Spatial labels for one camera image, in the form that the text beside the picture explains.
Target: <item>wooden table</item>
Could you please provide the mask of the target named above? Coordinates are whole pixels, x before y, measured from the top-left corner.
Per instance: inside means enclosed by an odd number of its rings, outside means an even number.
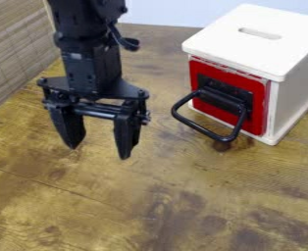
[[[277,147],[243,135],[214,143],[170,116],[190,91],[180,43],[198,30],[122,29],[143,40],[123,52],[124,77],[152,94],[140,145],[120,161],[112,123],[87,119],[71,151],[33,80],[0,108],[0,250],[308,250],[308,115]],[[41,75],[63,75],[60,61]]]

